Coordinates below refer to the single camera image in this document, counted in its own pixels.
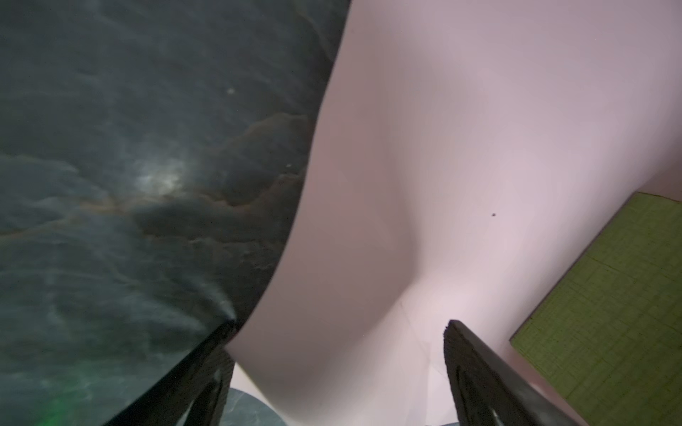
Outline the green gift box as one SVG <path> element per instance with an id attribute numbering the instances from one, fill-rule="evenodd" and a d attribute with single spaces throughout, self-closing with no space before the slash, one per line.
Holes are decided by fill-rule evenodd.
<path id="1" fill-rule="evenodd" d="M 511 342 L 588 424 L 680 424 L 680 203 L 632 195 Z"/>

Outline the pink wrapping paper sheet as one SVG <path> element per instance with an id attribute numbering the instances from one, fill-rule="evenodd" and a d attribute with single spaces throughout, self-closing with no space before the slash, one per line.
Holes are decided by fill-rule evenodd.
<path id="1" fill-rule="evenodd" d="M 447 424 L 459 320 L 569 412 L 511 337 L 680 150 L 678 1 L 354 1 L 239 384 L 289 425 Z"/>

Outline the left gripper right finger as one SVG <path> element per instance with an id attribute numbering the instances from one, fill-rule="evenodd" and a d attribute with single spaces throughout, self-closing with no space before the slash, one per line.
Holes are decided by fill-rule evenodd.
<path id="1" fill-rule="evenodd" d="M 532 388 L 461 321 L 450 321 L 443 339 L 450 389 L 461 425 L 577 423 Z"/>

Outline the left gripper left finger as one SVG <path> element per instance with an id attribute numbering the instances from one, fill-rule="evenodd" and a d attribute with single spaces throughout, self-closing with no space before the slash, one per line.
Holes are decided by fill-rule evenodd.
<path id="1" fill-rule="evenodd" d="M 226 345 L 236 335 L 227 321 L 168 374 L 107 422 L 109 426 L 214 426 L 220 423 L 234 372 Z"/>

